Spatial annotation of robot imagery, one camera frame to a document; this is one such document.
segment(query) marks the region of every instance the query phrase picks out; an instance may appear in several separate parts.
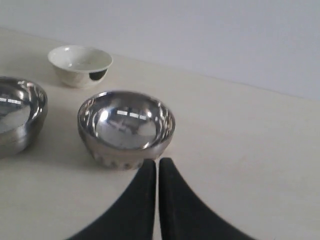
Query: stainless steel bowl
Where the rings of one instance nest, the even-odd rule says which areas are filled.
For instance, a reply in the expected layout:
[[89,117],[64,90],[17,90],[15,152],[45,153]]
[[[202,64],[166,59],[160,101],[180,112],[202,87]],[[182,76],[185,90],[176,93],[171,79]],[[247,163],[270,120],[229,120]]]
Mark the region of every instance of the stainless steel bowl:
[[159,100],[138,92],[102,92],[78,112],[78,131],[95,160],[110,169],[139,168],[172,140],[175,118]]
[[0,76],[0,159],[24,150],[41,131],[46,92],[36,83]]

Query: white ceramic bowl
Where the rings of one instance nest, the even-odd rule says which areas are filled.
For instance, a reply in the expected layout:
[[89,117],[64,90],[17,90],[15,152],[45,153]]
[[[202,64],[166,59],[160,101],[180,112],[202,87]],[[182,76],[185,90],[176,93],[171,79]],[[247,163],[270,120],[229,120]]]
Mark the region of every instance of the white ceramic bowl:
[[59,79],[74,88],[91,87],[106,76],[113,58],[102,50],[78,46],[60,46],[51,50],[48,60]]

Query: cream table surface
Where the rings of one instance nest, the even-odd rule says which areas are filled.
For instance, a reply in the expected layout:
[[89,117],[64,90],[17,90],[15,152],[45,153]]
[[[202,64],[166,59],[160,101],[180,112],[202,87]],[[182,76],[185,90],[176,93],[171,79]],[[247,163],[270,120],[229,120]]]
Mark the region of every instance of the cream table surface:
[[116,89],[172,109],[176,132],[163,156],[216,213],[259,240],[320,239],[319,102],[117,55],[104,82],[68,88],[47,61],[63,44],[0,29],[0,75],[41,84],[49,102],[38,140],[0,161],[1,240],[65,239],[125,190],[136,171],[95,165],[76,124],[86,98]]

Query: white wall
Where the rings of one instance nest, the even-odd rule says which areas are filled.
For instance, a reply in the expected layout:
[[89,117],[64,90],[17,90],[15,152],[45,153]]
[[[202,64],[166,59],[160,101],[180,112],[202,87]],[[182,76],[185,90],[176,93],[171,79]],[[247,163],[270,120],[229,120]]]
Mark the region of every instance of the white wall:
[[0,26],[320,100],[319,0],[0,0]]

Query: bowl rim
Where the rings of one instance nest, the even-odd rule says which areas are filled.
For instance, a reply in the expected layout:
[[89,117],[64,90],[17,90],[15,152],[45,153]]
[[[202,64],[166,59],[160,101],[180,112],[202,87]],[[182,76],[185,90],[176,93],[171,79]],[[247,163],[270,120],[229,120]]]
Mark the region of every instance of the bowl rim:
[[[91,135],[90,133],[88,133],[86,131],[86,129],[82,126],[82,124],[80,123],[80,111],[83,109],[84,105],[87,104],[89,101],[91,100],[95,100],[97,98],[100,98],[100,97],[103,97],[103,96],[106,96],[108,94],[114,94],[114,93],[130,93],[130,94],[136,94],[136,95],[140,95],[140,96],[143,96],[143,97],[146,97],[148,98],[149,100],[151,101],[156,101],[156,102],[159,102],[161,103],[161,105],[163,107],[165,107],[169,112],[170,112],[170,115],[171,115],[171,118],[172,118],[172,130],[171,132],[167,135],[166,138],[162,139],[162,141],[160,142],[153,142],[152,144],[148,145],[147,147],[145,148],[118,148],[106,141],[103,141],[102,139],[96,137],[96,136],[93,136]],[[176,118],[173,114],[173,112],[171,111],[171,109],[166,105],[164,104],[161,100],[159,100],[158,98],[156,97],[152,97],[148,94],[145,94],[145,93],[142,93],[142,92],[139,92],[139,91],[131,91],[131,90],[110,90],[110,91],[102,91],[102,92],[99,92],[97,94],[94,94],[92,95],[91,97],[87,98],[80,106],[78,112],[77,112],[77,124],[78,126],[81,128],[81,130],[88,136],[90,136],[92,139],[95,139],[98,143],[104,145],[104,146],[107,146],[108,148],[111,148],[113,149],[114,151],[119,151],[119,152],[124,152],[124,153],[137,153],[137,152],[147,152],[149,151],[150,149],[153,149],[155,146],[158,146],[158,145],[161,145],[169,140],[171,140],[171,138],[173,137],[173,134],[176,130]]]
[[[5,75],[0,75],[0,82],[1,80],[3,79],[6,79],[6,80],[10,80],[10,81],[16,81],[16,82],[21,82],[21,81],[25,81],[26,83],[30,83],[30,84],[33,84],[37,89],[39,89],[42,93],[43,93],[43,96],[44,96],[44,99],[45,99],[45,104],[44,104],[44,111],[38,113],[34,118],[32,118],[31,120],[28,120],[26,121],[25,123],[13,128],[13,129],[10,129],[8,131],[5,131],[5,132],[1,132],[0,133],[0,137],[5,137],[5,136],[9,136],[10,134],[14,133],[14,132],[17,132],[17,131],[20,131],[21,129],[23,129],[25,126],[29,126],[31,125],[34,121],[36,121],[37,119],[39,119],[41,116],[43,116],[44,114],[46,115],[47,114],[47,108],[48,108],[48,95],[46,93],[46,91],[36,82],[34,81],[30,81],[26,78],[22,78],[22,77],[15,77],[15,76],[5,76]],[[24,135],[22,135],[21,137],[25,137],[28,135],[28,132],[26,132]],[[18,138],[14,138],[12,139],[11,141],[5,141],[5,140],[1,140],[0,141],[0,145],[4,145],[4,144],[9,144],[9,143],[13,143],[13,142],[16,142],[17,140],[19,140]]]
[[[57,65],[54,61],[52,61],[52,55],[60,50],[60,49],[64,49],[64,48],[80,48],[80,49],[86,49],[86,50],[90,50],[90,51],[98,51],[104,55],[106,55],[108,58],[110,58],[110,62],[108,64],[106,64],[104,67],[100,67],[100,68],[93,68],[90,70],[81,70],[81,69],[71,69],[68,67],[63,67],[63,66],[59,66]],[[58,46],[52,50],[49,51],[49,53],[47,54],[47,59],[48,61],[55,67],[57,67],[58,69],[62,69],[65,70],[67,72],[71,72],[71,73],[79,73],[79,74],[90,74],[90,73],[97,73],[97,72],[101,72],[104,71],[106,69],[108,69],[113,63],[114,63],[114,58],[112,57],[112,55],[104,50],[101,50],[99,48],[95,48],[92,46],[84,46],[84,45],[62,45],[62,46]]]

